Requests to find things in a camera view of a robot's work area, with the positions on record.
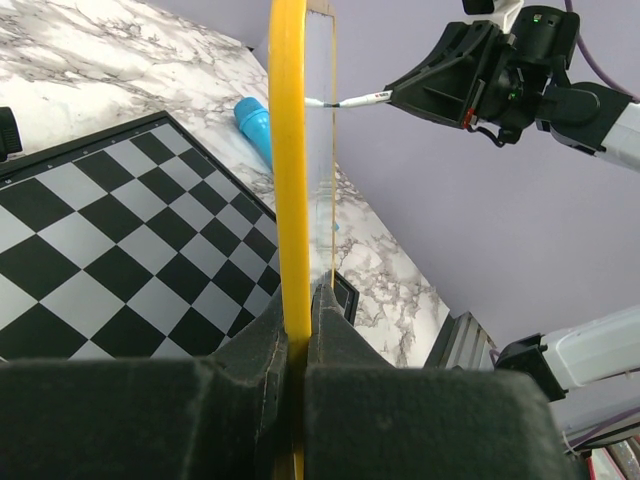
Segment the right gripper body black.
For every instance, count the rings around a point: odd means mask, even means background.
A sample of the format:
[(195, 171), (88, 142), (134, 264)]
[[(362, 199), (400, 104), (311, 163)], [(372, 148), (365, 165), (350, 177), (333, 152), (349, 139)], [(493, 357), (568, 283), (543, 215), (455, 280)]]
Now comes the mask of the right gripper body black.
[(540, 97), (539, 29), (518, 24), (506, 34), (495, 24), (469, 26), (476, 62), (464, 129), (496, 145), (517, 143), (534, 121)]

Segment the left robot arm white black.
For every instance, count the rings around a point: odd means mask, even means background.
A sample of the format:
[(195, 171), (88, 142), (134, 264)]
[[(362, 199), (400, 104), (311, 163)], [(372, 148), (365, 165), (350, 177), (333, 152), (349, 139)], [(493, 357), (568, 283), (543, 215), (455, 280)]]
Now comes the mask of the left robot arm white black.
[(228, 344), (176, 360), (13, 361), (1, 369), (5, 479), (583, 479), (571, 450), (636, 412), (556, 429), (549, 405), (639, 368), (639, 313), (508, 345), (486, 370), (388, 364), (313, 300), (304, 366), (280, 298)]

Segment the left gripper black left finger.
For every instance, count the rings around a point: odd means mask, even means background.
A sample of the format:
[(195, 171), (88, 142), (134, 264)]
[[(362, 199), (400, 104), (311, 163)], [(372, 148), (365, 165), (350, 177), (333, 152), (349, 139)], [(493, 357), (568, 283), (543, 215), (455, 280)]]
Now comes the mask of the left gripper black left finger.
[(288, 340), (280, 298), (206, 357), (14, 361), (5, 479), (270, 479)]

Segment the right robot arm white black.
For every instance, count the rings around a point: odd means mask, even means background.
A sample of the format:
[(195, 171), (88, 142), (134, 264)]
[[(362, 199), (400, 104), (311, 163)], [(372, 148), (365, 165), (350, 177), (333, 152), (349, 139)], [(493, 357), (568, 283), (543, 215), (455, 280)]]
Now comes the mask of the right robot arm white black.
[(497, 147), (535, 126), (558, 143), (639, 169), (639, 103), (569, 70), (580, 17), (549, 6), (514, 5), (513, 21), (451, 22), (433, 50), (386, 85), (392, 106), (439, 125), (481, 133)]

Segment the white whiteboard marker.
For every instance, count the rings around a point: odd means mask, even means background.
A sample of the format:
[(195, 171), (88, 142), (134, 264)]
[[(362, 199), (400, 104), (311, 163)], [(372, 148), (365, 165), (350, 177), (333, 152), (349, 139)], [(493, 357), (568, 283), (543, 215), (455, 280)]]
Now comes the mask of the white whiteboard marker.
[(348, 109), (358, 108), (369, 105), (376, 105), (380, 103), (388, 103), (391, 100), (392, 91), (381, 91), (371, 94), (366, 94), (358, 97), (352, 97), (340, 102), (325, 102), (319, 99), (306, 98), (304, 104), (306, 107), (311, 108), (332, 108), (332, 109)]

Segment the yellow framed whiteboard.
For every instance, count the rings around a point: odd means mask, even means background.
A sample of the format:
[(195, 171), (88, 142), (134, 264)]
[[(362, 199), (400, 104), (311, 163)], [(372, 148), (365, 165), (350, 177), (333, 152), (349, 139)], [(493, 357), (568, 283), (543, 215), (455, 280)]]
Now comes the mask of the yellow framed whiteboard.
[(305, 476), (304, 374), (312, 335), (304, 104), (309, 12), (330, 18), (330, 52), (335, 60), (335, 10), (328, 1), (274, 1), (268, 36), (269, 111), (284, 329), (289, 340), (290, 452), (294, 479)]

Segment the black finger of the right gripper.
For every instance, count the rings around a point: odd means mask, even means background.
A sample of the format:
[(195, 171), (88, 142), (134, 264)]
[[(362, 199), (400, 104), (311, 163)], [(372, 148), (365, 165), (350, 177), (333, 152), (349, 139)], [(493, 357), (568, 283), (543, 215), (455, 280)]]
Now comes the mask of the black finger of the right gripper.
[(501, 29), (488, 20), (449, 23), (418, 65), (385, 86), (390, 104), (420, 119), (461, 128), (496, 68), (501, 39)]

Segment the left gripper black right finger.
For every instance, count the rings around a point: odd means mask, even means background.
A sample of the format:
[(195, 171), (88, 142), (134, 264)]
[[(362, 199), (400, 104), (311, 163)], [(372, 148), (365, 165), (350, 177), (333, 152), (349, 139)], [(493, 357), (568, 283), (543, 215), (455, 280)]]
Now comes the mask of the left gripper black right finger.
[(312, 303), (305, 373), (308, 479), (571, 479), (546, 398), (509, 372), (396, 368)]

